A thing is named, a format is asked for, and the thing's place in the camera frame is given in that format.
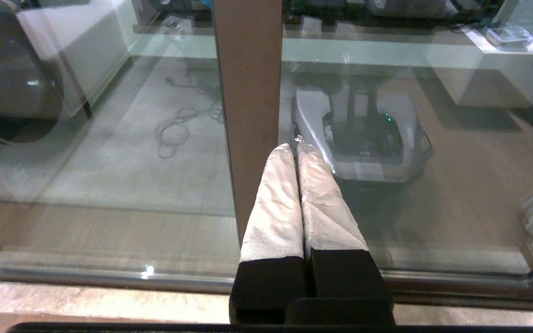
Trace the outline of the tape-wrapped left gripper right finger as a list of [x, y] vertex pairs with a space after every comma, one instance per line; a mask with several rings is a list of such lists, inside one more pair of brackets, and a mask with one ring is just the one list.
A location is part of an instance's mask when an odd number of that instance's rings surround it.
[[389, 299], [384, 279], [320, 151], [298, 144], [297, 166], [313, 295]]

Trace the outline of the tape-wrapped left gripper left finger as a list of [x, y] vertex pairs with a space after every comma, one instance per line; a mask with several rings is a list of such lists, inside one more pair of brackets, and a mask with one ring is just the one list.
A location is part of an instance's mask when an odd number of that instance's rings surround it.
[[242, 240], [229, 319], [232, 324], [283, 324], [287, 307], [306, 295], [295, 158], [284, 143], [265, 164]]

